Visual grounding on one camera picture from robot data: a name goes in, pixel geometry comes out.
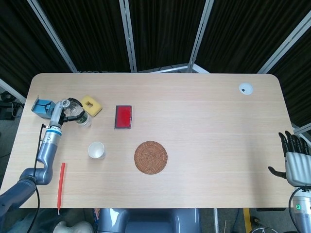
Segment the blue box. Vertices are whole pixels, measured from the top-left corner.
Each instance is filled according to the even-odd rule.
[[[39,97],[35,100],[31,111],[36,113],[43,119],[50,119],[55,108],[55,103],[52,100],[40,100]]]

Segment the yellow sponge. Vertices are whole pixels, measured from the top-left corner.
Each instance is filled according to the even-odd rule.
[[[80,102],[83,109],[92,117],[96,116],[103,109],[103,107],[91,96],[84,96]]]

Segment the white paper cup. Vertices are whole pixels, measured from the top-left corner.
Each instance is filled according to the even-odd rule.
[[[105,157],[105,146],[101,142],[93,142],[88,146],[87,152],[92,159],[103,159]]]

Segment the black cable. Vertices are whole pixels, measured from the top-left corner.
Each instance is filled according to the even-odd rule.
[[[33,225],[34,225],[34,223],[35,223],[35,219],[37,218],[37,215],[38,215],[38,213],[39,213],[39,209],[40,209],[40,196],[39,196],[39,191],[38,191],[37,186],[35,187],[35,191],[36,191],[36,193],[37,193],[37,198],[38,198],[38,207],[37,207],[37,210],[35,211],[35,216],[34,216],[34,218],[33,218],[33,221],[32,221],[31,224],[30,224],[30,227],[29,227],[27,233],[30,233],[30,231],[31,231],[31,229],[32,229],[32,227],[33,227]]]
[[[288,211],[290,212],[291,220],[292,220],[294,226],[296,227],[298,233],[301,233],[301,231],[300,231],[300,229],[298,228],[298,226],[297,226],[297,224],[296,224],[296,222],[295,222],[295,220],[294,220],[294,217],[293,217],[293,214],[292,214],[292,211],[291,211],[291,203],[292,203],[292,200],[293,200],[294,195],[295,195],[299,190],[301,190],[301,189],[311,189],[311,186],[302,186],[302,187],[298,187],[298,188],[291,194],[291,197],[290,197],[290,199],[289,199],[289,201],[288,201]]]
[[[10,103],[11,103],[11,105],[12,105],[12,107],[11,107],[11,114],[12,114],[12,116],[13,116],[13,117],[21,117],[21,115],[23,114],[23,111],[21,111],[21,113],[20,113],[19,115],[16,115],[16,116],[15,116],[15,115],[13,114],[13,103],[12,103],[12,102],[10,102]]]
[[[41,125],[41,129],[40,129],[40,134],[39,134],[39,141],[38,141],[38,147],[37,147],[37,153],[35,155],[35,165],[34,165],[34,175],[33,177],[35,177],[35,171],[36,171],[36,167],[37,167],[37,159],[38,159],[38,155],[39,155],[39,149],[40,149],[40,142],[41,142],[41,135],[42,135],[42,130],[43,128],[46,128],[46,126],[44,124]],[[33,218],[33,221],[31,222],[30,224],[30,227],[27,231],[27,233],[30,233],[34,223],[35,223],[35,219],[37,218],[37,215],[39,213],[39,209],[40,209],[40,196],[39,196],[39,191],[38,191],[38,188],[37,186],[35,186],[35,191],[37,193],[37,198],[38,198],[38,207],[37,207],[37,210],[35,211],[35,216]]]
[[[232,229],[231,229],[231,233],[234,232],[234,228],[235,228],[235,225],[236,225],[236,223],[237,223],[239,213],[240,213],[240,208],[238,209],[237,215],[236,215],[236,217],[235,217],[235,221],[234,221],[234,223],[233,223],[233,227],[232,227]]]
[[[10,155],[11,153],[8,153],[8,154],[6,154],[6,155],[3,155],[3,156],[0,156],[0,158],[4,158],[4,157],[6,157],[6,156],[8,156],[8,155]]]
[[[39,134],[39,141],[38,141],[38,147],[37,147],[37,154],[35,155],[34,177],[35,177],[35,170],[37,169],[37,159],[38,159],[38,155],[39,155],[39,149],[40,149],[40,142],[41,142],[42,130],[43,130],[43,128],[45,128],[45,127],[46,127],[46,126],[45,126],[44,124],[41,125],[40,134]]]

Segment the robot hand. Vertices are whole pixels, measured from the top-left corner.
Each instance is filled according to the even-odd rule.
[[[285,131],[286,137],[278,133],[281,138],[282,148],[285,157],[285,171],[276,171],[269,166],[269,171],[275,176],[287,179],[294,187],[311,186],[311,156],[309,147],[303,138],[291,135]]]

